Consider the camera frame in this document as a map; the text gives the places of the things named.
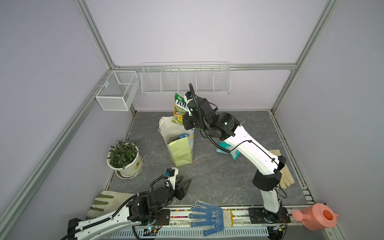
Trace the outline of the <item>potted green plant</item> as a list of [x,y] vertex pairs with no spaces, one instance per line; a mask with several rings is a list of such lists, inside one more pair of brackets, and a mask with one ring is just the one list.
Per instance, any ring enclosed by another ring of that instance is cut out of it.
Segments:
[[136,177],[144,166],[138,146],[124,140],[111,146],[107,156],[107,164],[124,179]]

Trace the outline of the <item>yellow green spring tea bag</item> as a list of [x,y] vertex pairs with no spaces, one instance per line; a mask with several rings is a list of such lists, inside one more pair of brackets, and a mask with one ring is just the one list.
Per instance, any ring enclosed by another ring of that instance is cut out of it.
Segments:
[[172,122],[183,126],[183,116],[188,112],[187,103],[184,98],[175,93],[175,105]]

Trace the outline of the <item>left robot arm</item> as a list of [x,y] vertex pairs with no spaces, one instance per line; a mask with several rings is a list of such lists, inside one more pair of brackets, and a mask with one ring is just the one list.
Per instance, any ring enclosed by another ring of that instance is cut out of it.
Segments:
[[72,219],[63,240],[100,240],[119,230],[156,221],[160,211],[173,199],[182,200],[192,180],[163,174],[150,184],[150,190],[125,200],[115,211],[91,220]]

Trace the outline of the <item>cream cloth glove right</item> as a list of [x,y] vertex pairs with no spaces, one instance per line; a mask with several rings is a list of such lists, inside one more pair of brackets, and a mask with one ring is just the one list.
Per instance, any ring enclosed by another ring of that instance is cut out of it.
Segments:
[[282,169],[280,170],[280,173],[282,174],[282,177],[280,180],[280,187],[283,190],[286,190],[288,187],[290,187],[295,183],[295,180],[287,166],[287,159],[285,156],[281,154],[280,150],[270,150],[270,153],[279,157],[279,159],[283,161],[283,163],[285,164],[285,166],[282,167]]

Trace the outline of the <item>blue dotted work glove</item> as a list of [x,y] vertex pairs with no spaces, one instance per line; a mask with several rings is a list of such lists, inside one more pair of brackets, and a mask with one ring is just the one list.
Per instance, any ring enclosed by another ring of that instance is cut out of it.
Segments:
[[226,227],[233,227],[233,213],[231,210],[224,210],[220,206],[211,205],[201,201],[196,201],[191,206],[188,218],[191,220],[191,228],[204,228],[203,237],[217,235],[225,230]]

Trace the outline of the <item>white mesh box basket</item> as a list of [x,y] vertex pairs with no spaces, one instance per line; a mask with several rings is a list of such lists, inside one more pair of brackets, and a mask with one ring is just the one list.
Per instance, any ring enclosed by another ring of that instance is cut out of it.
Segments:
[[139,86],[136,71],[111,71],[96,99],[104,111],[129,111]]

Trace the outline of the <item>pink watering can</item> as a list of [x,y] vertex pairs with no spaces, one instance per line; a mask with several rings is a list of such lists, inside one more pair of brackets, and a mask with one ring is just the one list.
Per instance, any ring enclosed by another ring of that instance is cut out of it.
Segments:
[[311,231],[334,228],[339,217],[325,204],[314,204],[300,211],[293,211],[292,216]]

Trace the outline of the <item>white green glove left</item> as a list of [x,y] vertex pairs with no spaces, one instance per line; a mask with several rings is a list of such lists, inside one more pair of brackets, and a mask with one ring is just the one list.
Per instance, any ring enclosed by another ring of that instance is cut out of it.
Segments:
[[118,207],[132,197],[132,193],[120,193],[114,191],[102,191],[97,195],[87,212],[86,219],[94,219],[114,212]]

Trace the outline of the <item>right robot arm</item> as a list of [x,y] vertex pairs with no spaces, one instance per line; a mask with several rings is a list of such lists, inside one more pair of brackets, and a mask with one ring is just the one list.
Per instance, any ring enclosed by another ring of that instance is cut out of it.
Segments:
[[276,156],[258,143],[233,115],[227,112],[217,114],[212,103],[196,95],[193,84],[189,84],[189,88],[184,96],[188,110],[183,115],[185,129],[199,130],[203,138],[223,152],[239,151],[244,155],[257,168],[253,184],[262,194],[262,218],[270,224],[284,220],[281,214],[285,208],[278,188],[286,158]]

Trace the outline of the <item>white paper bag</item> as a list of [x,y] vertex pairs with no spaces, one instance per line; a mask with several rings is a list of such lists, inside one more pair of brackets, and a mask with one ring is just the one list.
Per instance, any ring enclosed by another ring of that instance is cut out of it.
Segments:
[[[172,117],[159,120],[159,132],[162,135],[175,167],[193,163],[195,129],[185,130],[184,126],[172,122]],[[187,138],[179,135],[189,134]]]

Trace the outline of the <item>teal candy bag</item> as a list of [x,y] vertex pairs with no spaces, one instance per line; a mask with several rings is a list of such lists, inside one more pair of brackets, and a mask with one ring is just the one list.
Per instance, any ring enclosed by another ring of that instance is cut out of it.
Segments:
[[221,153],[221,154],[230,154],[234,160],[236,160],[240,155],[240,152],[238,150],[234,150],[233,146],[231,146],[225,142],[220,142],[219,146],[223,149],[228,150],[228,152],[223,151],[220,148],[216,148],[216,152]]

